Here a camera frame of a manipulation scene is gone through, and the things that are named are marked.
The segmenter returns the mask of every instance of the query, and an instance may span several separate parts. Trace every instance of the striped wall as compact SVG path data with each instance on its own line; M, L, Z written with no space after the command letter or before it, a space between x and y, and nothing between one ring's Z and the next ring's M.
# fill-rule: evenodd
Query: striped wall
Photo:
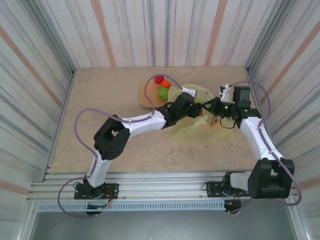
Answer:
M35 0L77 68L244 65L278 0Z
M304 213L313 239L320 239L320 0L292 2L262 61L251 69L270 95L269 132L295 163ZM257 93L266 114L266 97Z
M25 0L0 1L0 239L12 239L40 181L71 72Z

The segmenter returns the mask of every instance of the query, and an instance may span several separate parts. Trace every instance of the floor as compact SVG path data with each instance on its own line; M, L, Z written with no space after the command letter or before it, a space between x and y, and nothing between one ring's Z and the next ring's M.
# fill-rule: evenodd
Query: floor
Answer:
M216 210L103 212L79 219L37 214L31 240L296 240L288 207L253 200L239 215Z
M86 172L91 166L92 154L74 134L78 112L97 108L119 117L149 113L150 109L140 104L139 86L160 73L171 76L181 85L200 85L214 96L218 95L220 86L246 80L242 66L80 68L76 72L51 171ZM84 113L78 121L83 141L93 146L93 136L105 121L106 117L99 113ZM109 172L250 170L256 163L248 141L238 129L231 130L233 138L207 144L168 139L172 129L130 139L122 155L112 161Z

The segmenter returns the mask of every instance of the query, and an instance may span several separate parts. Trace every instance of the red ball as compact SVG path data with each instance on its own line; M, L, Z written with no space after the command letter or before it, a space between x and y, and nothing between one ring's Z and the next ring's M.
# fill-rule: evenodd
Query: red ball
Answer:
M155 82L156 84L160 84L164 79L165 79L164 76L156 76L156 77L154 78L154 82Z

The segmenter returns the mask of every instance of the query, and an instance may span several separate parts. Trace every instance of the green ball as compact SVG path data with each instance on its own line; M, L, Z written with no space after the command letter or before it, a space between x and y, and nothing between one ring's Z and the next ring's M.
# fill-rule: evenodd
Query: green ball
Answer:
M165 86L160 87L158 91L159 99L163 101L168 100L168 92L169 92L169 88L166 88Z

